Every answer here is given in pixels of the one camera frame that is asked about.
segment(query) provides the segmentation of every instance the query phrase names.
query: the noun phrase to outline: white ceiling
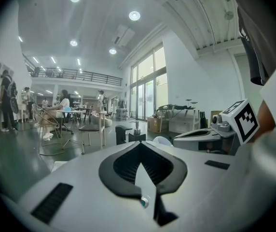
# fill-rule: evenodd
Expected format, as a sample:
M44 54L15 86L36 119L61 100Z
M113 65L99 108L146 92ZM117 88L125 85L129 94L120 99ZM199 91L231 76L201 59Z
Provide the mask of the white ceiling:
M19 0L19 6L23 53L45 68L77 69L80 58L84 70L116 70L160 23L173 30L196 57L239 37L235 0ZM139 21L129 19L133 10L140 12ZM231 20L225 19L227 12L233 14ZM125 47L112 42L119 25L135 32ZM69 44L73 39L77 47ZM118 53L111 55L111 48Z
M69 94L75 94L75 91L79 93L80 96L87 96L89 98L97 98L98 97L98 89L96 88L86 88L86 87L75 87L75 86L67 86L67 85L59 85L58 86L58 94L61 93L63 89L66 89ZM43 94L44 96L53 96L53 94L50 94L46 92L46 90L53 92L54 91L54 85L50 84L32 84L31 91L33 91L35 94ZM103 89L105 92L105 96L107 98L113 98L118 96L120 93L116 91L111 91L108 89Z

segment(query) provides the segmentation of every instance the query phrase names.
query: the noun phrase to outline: metal frame chair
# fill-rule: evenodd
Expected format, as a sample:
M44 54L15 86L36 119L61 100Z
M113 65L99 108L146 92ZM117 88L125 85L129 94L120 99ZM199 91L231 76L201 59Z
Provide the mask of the metal frame chair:
M43 110L41 107L39 107L38 105L36 104L33 104L32 105L32 110L33 110L33 119L36 120L36 117L35 115L37 115L38 117L41 117L43 119L43 123L40 124L39 126L39 129L40 129L40 132L39 132L39 138L38 138L38 154L41 155L41 156L56 156L56 155L59 155L59 154L62 154L65 152L64 150L64 146L60 140L60 138L62 137L61 136L61 133L59 131L59 127L60 127L60 124L58 123L58 121L53 118L53 117L50 117L49 119L46 119L44 118L43 116L45 114L48 114L50 116L50 114ZM56 132L56 135L57 135L57 139L59 141L59 143L52 143L52 144L43 144L43 132L44 132L44 128L45 127L54 127L55 128L55 132ZM55 153L55 154L42 154L40 153L40 147L42 146L45 147L45 146L48 146L48 145L61 145L62 146L62 151L59 152L59 153Z

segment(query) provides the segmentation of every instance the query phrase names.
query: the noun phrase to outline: standing person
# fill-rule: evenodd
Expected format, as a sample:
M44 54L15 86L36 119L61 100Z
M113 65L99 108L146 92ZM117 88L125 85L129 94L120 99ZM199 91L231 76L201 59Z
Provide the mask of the standing person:
M68 91L65 89L62 90L61 96L60 96L60 100L61 100L60 104L55 105L53 107L46 107L45 111L47 113L43 116L44 119L41 118L38 121L38 123L34 125L34 127L39 127L41 124L47 123L45 119L48 120L50 118L62 118L63 114L61 112L58 112L57 110L64 110L65 108L70 107L69 99L70 99L70 95ZM50 133L50 127L44 127L43 130L44 130L43 140L49 141L53 137L53 134Z
M100 113L103 111L103 107L104 107L103 100L104 100L104 91L101 90L99 91L99 96L98 96L97 109L96 109L97 113Z
M47 98L45 98L45 99L42 101L42 103L41 103L41 107L42 107L43 109L46 109L46 108L48 107L48 101L47 101Z
M27 102L28 102L28 122L33 122L33 112L32 112L32 105L34 104L33 94L30 92L29 87L25 87L24 91L27 93Z
M265 85L276 70L276 1L236 0L238 4L241 40L246 50L251 82ZM259 130L253 136L255 141L263 133L272 131L276 124L263 101L257 118Z
M14 131L17 131L16 123L14 121L14 114L10 104L10 94L8 94L8 86L13 81L12 77L9 76L8 70L4 70L1 76L3 78L1 84L1 92L0 92L0 105L3 112L4 117L4 127L1 129L2 132L8 132L8 117L11 121L12 128Z

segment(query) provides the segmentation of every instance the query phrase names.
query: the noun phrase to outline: shoe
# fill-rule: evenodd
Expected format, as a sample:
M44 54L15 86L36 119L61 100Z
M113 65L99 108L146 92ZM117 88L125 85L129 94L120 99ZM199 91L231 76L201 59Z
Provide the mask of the shoe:
M53 134L52 134L52 136L50 135L51 133L46 133L42 138L43 138L43 140L45 140L45 141L50 141L50 138L52 138L52 136L53 136Z

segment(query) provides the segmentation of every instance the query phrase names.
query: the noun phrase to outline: floor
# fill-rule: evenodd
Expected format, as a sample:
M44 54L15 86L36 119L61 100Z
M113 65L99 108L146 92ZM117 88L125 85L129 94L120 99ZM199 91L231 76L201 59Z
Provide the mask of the floor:
M124 125L128 128L134 128L135 123L130 121L114 121L112 126L106 128L106 146L116 145L115 126ZM53 156L39 156L38 154L38 136L39 129L33 128L33 123L19 123L19 131L1 132L0 131L0 190L7 194L12 200L18 201L19 198L36 182L49 175L53 169L55 161L69 161L81 156L82 147L74 143L69 143L65 148L65 153ZM167 139L176 136L176 133L152 133L147 132L147 123L140 122L141 133L145 133L147 140L153 140L157 136L163 136ZM74 131L73 139L79 140L80 135ZM82 133L83 140L88 142L88 134ZM63 140L67 140L71 134L63 132ZM84 147L85 157L87 154L100 150L99 134L91 134L91 146ZM60 150L59 146L46 146L45 152L54 153Z

